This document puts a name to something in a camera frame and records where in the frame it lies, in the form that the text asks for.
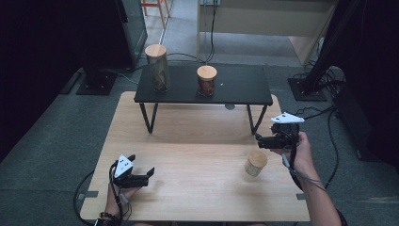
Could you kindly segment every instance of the wooden table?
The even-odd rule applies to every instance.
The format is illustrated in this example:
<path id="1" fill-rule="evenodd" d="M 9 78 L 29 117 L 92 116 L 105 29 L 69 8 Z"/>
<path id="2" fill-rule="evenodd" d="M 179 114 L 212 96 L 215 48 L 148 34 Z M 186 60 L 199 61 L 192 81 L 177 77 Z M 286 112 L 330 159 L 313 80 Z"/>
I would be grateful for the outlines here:
<path id="1" fill-rule="evenodd" d="M 281 157 L 262 149 L 268 163 L 252 178 L 244 170 L 251 151 L 260 150 L 248 130 L 247 110 L 236 105 L 160 105 L 157 129 L 147 132 L 135 92 L 124 92 L 89 191 L 81 216 L 95 219 L 104 210 L 110 165 L 123 153 L 136 154 L 134 174 L 155 167 L 149 186 L 131 199 L 131 220 L 175 221 L 309 221 L 305 201 L 296 198 L 295 186 Z M 267 119 L 280 113 L 273 96 Z M 260 114 L 261 106 L 252 109 Z M 265 120 L 258 132 L 270 136 Z"/>

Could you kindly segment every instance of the hand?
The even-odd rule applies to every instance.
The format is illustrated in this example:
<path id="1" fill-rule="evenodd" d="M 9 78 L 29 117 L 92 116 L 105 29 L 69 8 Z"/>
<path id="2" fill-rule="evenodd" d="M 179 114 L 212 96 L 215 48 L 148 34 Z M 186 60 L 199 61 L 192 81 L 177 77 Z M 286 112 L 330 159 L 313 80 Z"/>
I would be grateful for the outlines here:
<path id="1" fill-rule="evenodd" d="M 123 194 L 127 200 L 130 200 L 132 196 L 141 188 L 141 187 L 133 187 L 133 188 L 122 188 L 120 189 L 118 186 L 112 185 L 115 188 L 115 192 L 118 194 Z M 120 203 L 122 204 L 122 211 L 126 210 L 126 202 L 123 199 L 120 199 Z M 114 193 L 112 192 L 111 185 L 108 185 L 108 194 L 106 198 L 106 207 L 104 210 L 106 213 L 111 214 L 117 218 L 120 217 L 120 209 L 115 201 Z"/>
<path id="2" fill-rule="evenodd" d="M 291 150 L 271 149 L 270 151 L 278 154 L 285 153 L 288 160 L 290 160 Z M 299 132 L 299 141 L 296 144 L 294 168 L 303 176 L 312 177 L 315 173 L 313 159 L 311 157 L 311 144 L 308 141 L 308 136 L 304 132 Z"/>

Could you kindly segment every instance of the table leg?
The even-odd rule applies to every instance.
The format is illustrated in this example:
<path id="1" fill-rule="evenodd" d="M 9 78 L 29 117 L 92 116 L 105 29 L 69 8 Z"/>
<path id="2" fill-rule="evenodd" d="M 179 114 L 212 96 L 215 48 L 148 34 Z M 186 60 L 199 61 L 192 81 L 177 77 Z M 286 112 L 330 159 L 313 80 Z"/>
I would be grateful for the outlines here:
<path id="1" fill-rule="evenodd" d="M 144 103 L 140 103 L 140 109 L 141 113 L 143 113 L 143 118 L 144 122 L 146 122 L 147 130 L 149 131 L 150 134 L 152 134 L 153 124 L 155 123 L 156 111 L 158 110 L 158 103 L 155 103 L 155 106 L 153 107 L 151 124 L 149 122 L 146 106 L 144 106 Z"/>
<path id="2" fill-rule="evenodd" d="M 263 108 L 262 108 L 261 115 L 259 116 L 259 119 L 256 122 L 256 125 L 253 126 L 252 113 L 251 113 L 251 110 L 250 110 L 250 106 L 247 105 L 250 131 L 252 132 L 253 135 L 256 133 L 256 131 L 258 131 L 259 125 L 262 123 L 262 119 L 263 119 L 264 113 L 266 112 L 266 109 L 267 109 L 267 105 L 264 105 Z"/>

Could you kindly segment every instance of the chair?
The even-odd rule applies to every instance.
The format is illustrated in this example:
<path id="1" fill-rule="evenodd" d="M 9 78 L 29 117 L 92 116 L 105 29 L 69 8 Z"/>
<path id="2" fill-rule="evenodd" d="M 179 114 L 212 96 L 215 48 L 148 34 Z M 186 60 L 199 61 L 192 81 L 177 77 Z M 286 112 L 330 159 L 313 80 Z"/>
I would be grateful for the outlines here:
<path id="1" fill-rule="evenodd" d="M 158 7 L 159 13 L 161 14 L 162 25 L 164 26 L 164 29 L 166 29 L 164 13 L 162 12 L 162 5 L 161 5 L 163 2 L 164 2 L 164 0 L 156 0 L 156 2 L 146 2 L 146 0 L 142 0 L 141 6 L 144 8 L 144 15 L 146 15 L 146 16 L 147 16 L 147 7 Z M 165 0 L 165 5 L 167 7 L 167 13 L 168 13 L 167 17 L 170 17 L 168 0 Z"/>

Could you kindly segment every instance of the cylindrical container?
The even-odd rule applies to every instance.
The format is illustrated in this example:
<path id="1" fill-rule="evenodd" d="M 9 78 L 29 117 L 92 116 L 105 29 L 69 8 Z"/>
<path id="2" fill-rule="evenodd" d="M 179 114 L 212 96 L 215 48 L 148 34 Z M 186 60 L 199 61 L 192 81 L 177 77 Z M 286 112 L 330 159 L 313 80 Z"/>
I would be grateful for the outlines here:
<path id="1" fill-rule="evenodd" d="M 166 92 L 170 88 L 167 48 L 160 44 L 153 44 L 145 50 L 147 62 L 152 77 L 153 90 Z"/>
<path id="2" fill-rule="evenodd" d="M 197 69 L 197 74 L 199 76 L 199 94 L 202 96 L 214 95 L 217 70 L 212 66 L 201 66 Z"/>
<path id="3" fill-rule="evenodd" d="M 256 177 L 261 173 L 264 166 L 267 164 L 267 156 L 261 151 L 253 151 L 249 154 L 244 168 L 247 174 Z"/>

